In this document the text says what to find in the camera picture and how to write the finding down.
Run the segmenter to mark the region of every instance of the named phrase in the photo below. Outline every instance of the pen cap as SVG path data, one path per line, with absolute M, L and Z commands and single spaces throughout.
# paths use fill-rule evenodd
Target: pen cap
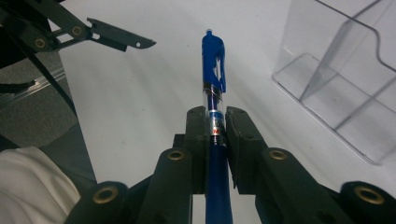
M 225 92 L 224 74 L 224 43 L 212 35 L 211 30 L 206 31 L 202 39 L 202 63 L 204 72 L 204 84 L 210 84 L 221 92 Z

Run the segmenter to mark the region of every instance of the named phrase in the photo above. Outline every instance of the blue pen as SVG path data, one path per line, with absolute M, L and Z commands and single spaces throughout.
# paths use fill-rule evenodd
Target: blue pen
M 224 44 L 212 31 L 202 39 L 204 99 L 210 136 L 206 186 L 206 224 L 233 223 L 221 95 L 225 92 Z

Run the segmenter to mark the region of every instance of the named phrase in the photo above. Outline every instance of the black mechanical part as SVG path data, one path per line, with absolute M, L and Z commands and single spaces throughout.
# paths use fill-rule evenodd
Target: black mechanical part
M 192 156 L 188 150 L 165 150 L 151 178 L 136 223 L 191 223 L 191 173 Z
M 60 29 L 52 32 L 49 27 L 43 27 L 41 23 L 25 17 L 26 13 L 19 10 L 21 6 L 25 11 L 33 10 L 40 18 L 52 21 Z M 92 40 L 121 51 L 125 51 L 128 46 L 146 49 L 156 43 L 102 21 L 88 21 L 92 23 L 91 28 L 54 0 L 17 0 L 17 3 L 0 3 L 0 23 L 35 51 L 63 49 L 84 40 Z M 58 37 L 66 34 L 72 39 L 61 42 Z
M 209 142 L 205 131 L 205 108 L 203 106 L 197 106 L 187 112 L 184 145 L 192 153 L 193 193 L 204 194 L 206 152 Z
M 396 223 L 396 200 L 374 185 L 356 181 L 341 187 L 340 204 L 356 223 Z
M 136 49 L 147 49 L 156 44 L 153 40 L 146 39 L 143 36 L 122 30 L 105 22 L 90 18 L 87 21 L 92 24 L 92 33 L 99 35 L 98 39 L 90 37 L 90 40 L 113 49 L 125 51 L 128 46 Z
M 273 196 L 282 214 L 280 223 L 353 223 L 287 150 L 263 150 L 259 167 L 259 178 L 267 188 L 262 192 L 258 189 L 257 197 Z
M 262 223 L 395 223 L 396 201 L 384 190 L 363 182 L 346 183 L 341 193 L 322 187 L 287 150 L 267 147 L 246 111 L 228 107 L 226 119 L 231 121 L 227 134 L 233 152 L 229 160 L 238 176 L 235 185 L 240 192 L 256 195 Z M 174 147 L 161 154 L 154 175 L 123 193 L 103 220 L 191 223 L 192 194 L 205 192 L 204 120 L 202 106 L 190 110 L 186 134 L 175 136 Z M 79 215 L 84 222 L 73 223 L 109 223 L 84 217 L 103 211 L 92 200 L 95 192 L 101 194 L 99 189 L 83 195 L 81 201 L 88 203 L 79 202 L 70 216 Z
M 89 189 L 70 212 L 66 224 L 116 223 L 128 188 L 104 182 Z
M 240 194 L 256 194 L 257 159 L 268 146 L 245 110 L 227 106 L 225 118 L 233 185 Z

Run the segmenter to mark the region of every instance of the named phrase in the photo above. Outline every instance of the white surface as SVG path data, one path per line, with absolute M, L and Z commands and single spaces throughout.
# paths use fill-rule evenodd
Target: white surface
M 88 41 L 61 50 L 98 181 L 132 186 L 152 174 L 174 134 L 185 132 L 186 112 L 203 102 L 201 39 L 210 28 L 226 47 L 224 109 L 245 109 L 268 145 L 290 150 L 319 183 L 339 190 L 362 180 L 395 196 L 395 162 L 366 163 L 272 82 L 289 4 L 65 1 L 82 21 L 95 18 L 158 42 L 126 52 Z M 259 223 L 253 197 L 232 193 L 234 223 Z M 203 197 L 194 200 L 193 221 L 204 223 Z

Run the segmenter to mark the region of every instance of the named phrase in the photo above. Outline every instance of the pen barrel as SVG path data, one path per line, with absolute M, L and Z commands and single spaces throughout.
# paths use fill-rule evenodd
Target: pen barrel
M 225 123 L 222 113 L 221 91 L 211 85 L 204 86 L 205 123 L 211 145 L 225 144 Z
M 206 224 L 232 224 L 233 214 L 228 182 L 227 148 L 210 147 L 209 174 L 206 192 Z

